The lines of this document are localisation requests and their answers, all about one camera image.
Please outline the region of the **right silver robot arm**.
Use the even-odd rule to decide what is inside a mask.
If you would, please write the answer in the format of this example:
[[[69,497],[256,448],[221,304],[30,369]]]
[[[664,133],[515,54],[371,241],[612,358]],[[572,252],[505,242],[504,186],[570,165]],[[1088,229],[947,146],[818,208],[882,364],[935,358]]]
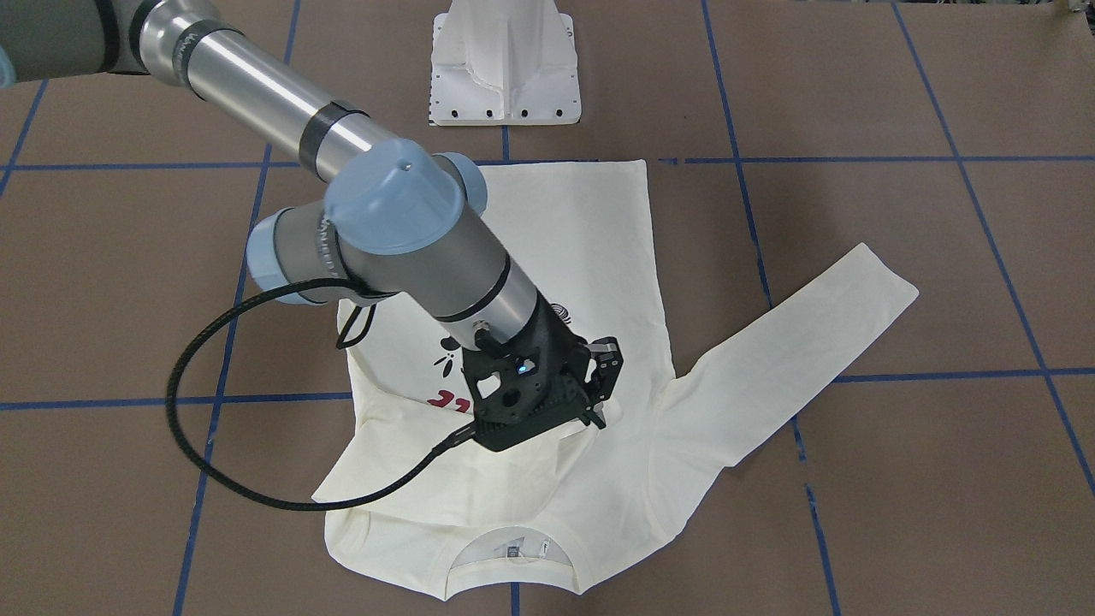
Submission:
[[[411,297],[463,355],[473,420],[447,446],[500,452],[602,405],[623,359],[614,338],[570,332],[482,221],[488,188],[458,153],[429,153],[333,98],[232,27],[208,1],[4,1],[3,88],[87,74],[152,75],[188,90],[325,181],[321,204],[254,226],[261,288],[196,336],[169,376],[168,409],[191,358],[243,312],[273,299],[358,309]]]

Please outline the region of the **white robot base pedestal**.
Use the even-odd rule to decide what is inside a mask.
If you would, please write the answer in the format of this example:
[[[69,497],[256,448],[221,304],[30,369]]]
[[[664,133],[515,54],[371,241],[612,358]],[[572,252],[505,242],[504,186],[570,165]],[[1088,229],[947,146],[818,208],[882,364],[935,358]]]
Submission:
[[[453,1],[433,19],[428,121],[564,126],[583,95],[570,15],[554,1]]]

